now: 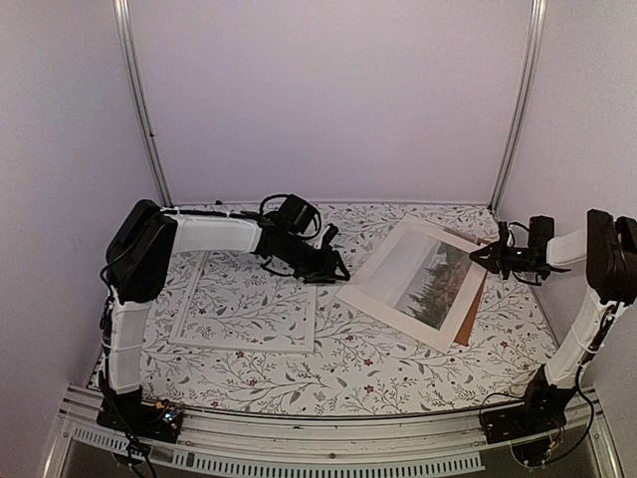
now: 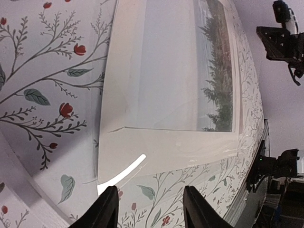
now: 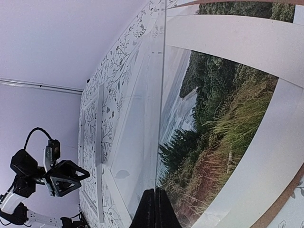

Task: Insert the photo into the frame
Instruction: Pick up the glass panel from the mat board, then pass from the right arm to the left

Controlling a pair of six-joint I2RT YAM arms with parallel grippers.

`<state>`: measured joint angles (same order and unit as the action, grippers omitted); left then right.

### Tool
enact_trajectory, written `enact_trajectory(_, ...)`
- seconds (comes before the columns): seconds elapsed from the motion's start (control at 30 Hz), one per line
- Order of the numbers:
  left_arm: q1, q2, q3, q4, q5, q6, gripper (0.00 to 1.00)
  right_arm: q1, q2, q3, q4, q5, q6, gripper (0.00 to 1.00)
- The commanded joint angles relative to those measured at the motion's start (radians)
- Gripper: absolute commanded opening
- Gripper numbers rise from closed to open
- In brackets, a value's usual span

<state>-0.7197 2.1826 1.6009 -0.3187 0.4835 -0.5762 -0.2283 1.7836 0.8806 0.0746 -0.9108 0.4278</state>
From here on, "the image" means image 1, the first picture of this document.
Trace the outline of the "white mat board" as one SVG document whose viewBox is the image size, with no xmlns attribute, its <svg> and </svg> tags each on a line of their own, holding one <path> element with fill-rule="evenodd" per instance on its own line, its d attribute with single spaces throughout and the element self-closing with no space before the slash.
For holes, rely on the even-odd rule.
<svg viewBox="0 0 637 478">
<path fill-rule="evenodd" d="M 486 277 L 486 270 L 470 259 L 470 253 L 480 249 L 479 245 L 449 234 L 442 227 L 410 214 L 405 215 L 336 296 L 436 351 L 447 352 L 462 327 L 483 277 Z M 440 330 L 422 324 L 395 308 L 436 241 L 467 252 L 471 261 L 464 283 Z"/>
</svg>

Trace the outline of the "white picture frame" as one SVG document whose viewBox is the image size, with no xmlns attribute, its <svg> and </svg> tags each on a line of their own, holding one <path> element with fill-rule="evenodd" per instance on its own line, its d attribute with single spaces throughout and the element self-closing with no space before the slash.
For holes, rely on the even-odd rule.
<svg viewBox="0 0 637 478">
<path fill-rule="evenodd" d="M 248 254 L 194 252 L 169 342 L 214 350 L 304 354 L 314 348 L 317 288 Z"/>
</svg>

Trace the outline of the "landscape photo print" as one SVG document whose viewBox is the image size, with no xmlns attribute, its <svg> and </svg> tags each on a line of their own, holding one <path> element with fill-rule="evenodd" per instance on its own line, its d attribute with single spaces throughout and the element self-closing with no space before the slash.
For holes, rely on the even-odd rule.
<svg viewBox="0 0 637 478">
<path fill-rule="evenodd" d="M 467 252 L 436 241 L 395 308 L 422 324 L 440 330 L 470 267 Z"/>
</svg>

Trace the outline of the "brown frame backing board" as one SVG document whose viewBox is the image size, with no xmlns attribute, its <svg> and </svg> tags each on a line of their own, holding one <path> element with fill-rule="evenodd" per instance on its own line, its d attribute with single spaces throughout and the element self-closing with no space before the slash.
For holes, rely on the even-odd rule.
<svg viewBox="0 0 637 478">
<path fill-rule="evenodd" d="M 456 237 L 459 237 L 473 244 L 479 245 L 480 247 L 489 245 L 491 243 L 490 239 L 485 239 L 475 235 L 464 233 L 446 226 L 443 226 L 442 229 L 449 234 L 452 234 Z M 460 328 L 459 332 L 457 333 L 454 339 L 455 344 L 465 346 L 465 347 L 469 344 L 470 337 L 474 328 L 475 320 L 477 318 L 479 307 L 481 304 L 485 283 L 486 283 L 486 277 L 483 277 L 482 283 L 472 302 L 472 305 L 467 313 L 467 316 L 462 324 L 462 327 Z"/>
</svg>

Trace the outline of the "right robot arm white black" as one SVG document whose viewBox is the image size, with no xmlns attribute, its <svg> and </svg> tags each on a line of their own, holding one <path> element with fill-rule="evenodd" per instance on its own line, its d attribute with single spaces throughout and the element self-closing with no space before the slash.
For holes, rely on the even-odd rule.
<svg viewBox="0 0 637 478">
<path fill-rule="evenodd" d="M 585 263 L 587 288 L 581 308 L 555 355 L 529 382 L 525 404 L 515 413 L 519 431 L 535 434 L 564 412 L 616 319 L 636 301 L 636 220 L 590 209 L 584 228 L 556 236 L 553 218 L 533 216 L 524 227 L 525 247 L 515 245 L 514 225 L 499 222 L 498 240 L 472 252 L 470 259 L 505 279 L 534 273 L 535 280 L 528 284 L 535 287 L 552 273 Z"/>
</svg>

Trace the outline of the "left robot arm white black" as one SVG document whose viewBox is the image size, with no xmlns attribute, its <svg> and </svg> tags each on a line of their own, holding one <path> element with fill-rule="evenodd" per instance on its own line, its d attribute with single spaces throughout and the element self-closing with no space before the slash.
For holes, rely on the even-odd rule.
<svg viewBox="0 0 637 478">
<path fill-rule="evenodd" d="M 107 288 L 101 330 L 106 356 L 99 387 L 108 413 L 127 432 L 147 424 L 140 396 L 139 359 L 151 303 L 166 283 L 170 259 L 190 252 L 236 252 L 266 262 L 278 259 L 306 284 L 347 281 L 350 274 L 330 242 L 338 229 L 324 225 L 318 210 L 294 195 L 279 195 L 268 211 L 197 211 L 138 201 L 106 248 L 100 278 Z"/>
</svg>

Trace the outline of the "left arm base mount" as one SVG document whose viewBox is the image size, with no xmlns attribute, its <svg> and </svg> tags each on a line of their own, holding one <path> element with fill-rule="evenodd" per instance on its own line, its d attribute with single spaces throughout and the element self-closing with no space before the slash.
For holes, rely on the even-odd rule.
<svg viewBox="0 0 637 478">
<path fill-rule="evenodd" d="M 141 390 L 105 397 L 97 424 L 136 437 L 176 443 L 183 422 L 183 407 L 167 399 L 144 403 Z"/>
</svg>

